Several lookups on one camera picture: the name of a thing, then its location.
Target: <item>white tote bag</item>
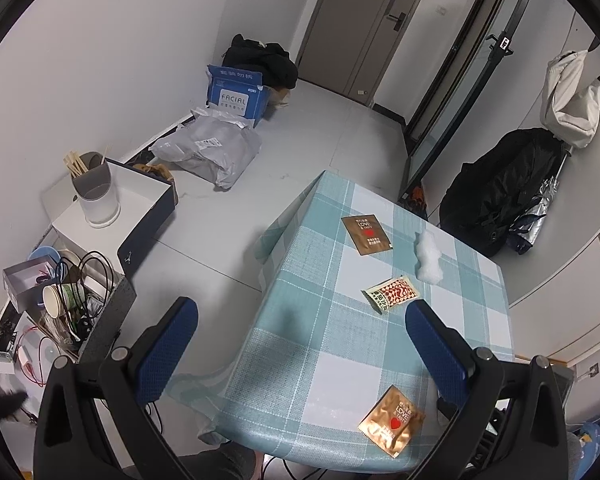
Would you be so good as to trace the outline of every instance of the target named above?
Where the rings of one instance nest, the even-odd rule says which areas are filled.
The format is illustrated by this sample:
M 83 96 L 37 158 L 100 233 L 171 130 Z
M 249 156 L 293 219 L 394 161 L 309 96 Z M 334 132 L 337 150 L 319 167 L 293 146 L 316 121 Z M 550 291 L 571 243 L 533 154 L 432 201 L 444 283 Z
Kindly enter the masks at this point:
M 540 121 L 552 134 L 576 148 L 584 148 L 598 129 L 600 120 L 600 77 L 576 92 L 588 50 L 568 51 L 552 60 L 542 88 Z

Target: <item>gray plastic bag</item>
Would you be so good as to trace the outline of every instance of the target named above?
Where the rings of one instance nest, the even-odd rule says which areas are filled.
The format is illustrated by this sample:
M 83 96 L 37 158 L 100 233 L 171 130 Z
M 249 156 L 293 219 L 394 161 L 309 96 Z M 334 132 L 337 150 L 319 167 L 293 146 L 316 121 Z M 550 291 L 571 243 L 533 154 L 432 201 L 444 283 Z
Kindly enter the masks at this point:
M 229 189 L 260 151 L 262 141 L 242 117 L 197 108 L 195 121 L 178 124 L 151 146 L 154 155 Z

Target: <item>blue gripper pad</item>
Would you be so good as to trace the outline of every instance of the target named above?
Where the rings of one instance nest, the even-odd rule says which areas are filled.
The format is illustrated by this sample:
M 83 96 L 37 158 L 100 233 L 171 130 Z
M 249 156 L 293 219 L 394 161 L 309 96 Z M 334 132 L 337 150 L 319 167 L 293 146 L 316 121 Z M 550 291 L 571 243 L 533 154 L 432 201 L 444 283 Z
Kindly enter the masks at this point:
M 136 401 L 140 406 L 160 398 L 178 361 L 198 327 L 198 306 L 189 298 L 180 298 L 171 308 L 177 308 L 167 326 L 138 365 L 135 373 Z
M 407 306 L 404 321 L 409 337 L 442 398 L 458 409 L 462 408 L 469 396 L 468 374 L 452 350 L 452 343 L 446 340 L 450 334 L 445 331 L 450 330 L 424 300 L 412 301 Z

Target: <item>checkered tablecloth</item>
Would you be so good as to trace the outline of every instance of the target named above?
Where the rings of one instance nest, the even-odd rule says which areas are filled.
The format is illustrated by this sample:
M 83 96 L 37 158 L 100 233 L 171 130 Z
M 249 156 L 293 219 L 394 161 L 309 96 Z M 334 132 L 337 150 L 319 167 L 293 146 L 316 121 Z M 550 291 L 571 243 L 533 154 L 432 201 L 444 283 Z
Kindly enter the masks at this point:
M 394 248 L 360 256 L 343 216 L 375 214 Z M 433 232 L 443 253 L 437 286 L 415 277 L 416 237 Z M 512 359 L 500 269 L 449 234 L 333 173 L 318 177 L 261 237 L 266 293 L 237 359 L 215 374 L 174 376 L 168 393 L 221 435 L 316 467 L 389 472 L 417 466 L 442 434 L 437 390 L 404 326 L 406 306 L 382 316 L 361 290 L 408 275 L 447 325 L 472 347 Z M 394 384 L 427 414 L 422 431 L 391 458 L 358 424 Z

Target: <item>metal screw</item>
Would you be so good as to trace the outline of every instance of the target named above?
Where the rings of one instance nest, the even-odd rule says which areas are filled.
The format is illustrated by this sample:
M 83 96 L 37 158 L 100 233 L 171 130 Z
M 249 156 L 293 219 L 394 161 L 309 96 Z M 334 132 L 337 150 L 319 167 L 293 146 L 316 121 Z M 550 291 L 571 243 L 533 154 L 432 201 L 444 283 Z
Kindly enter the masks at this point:
M 475 354 L 483 361 L 488 361 L 493 357 L 493 352 L 486 346 L 480 346 L 475 349 Z
M 115 348 L 113 352 L 111 352 L 111 358 L 114 361 L 123 361 L 128 354 L 129 350 L 123 346 L 119 346 L 118 348 Z
M 539 355 L 536 356 L 536 364 L 541 368 L 548 368 L 551 363 L 549 362 L 549 359 L 543 355 Z
M 64 368 L 68 364 L 69 364 L 69 358 L 66 355 L 61 355 L 60 357 L 56 358 L 56 360 L 54 361 L 54 367 L 58 368 L 58 369 Z

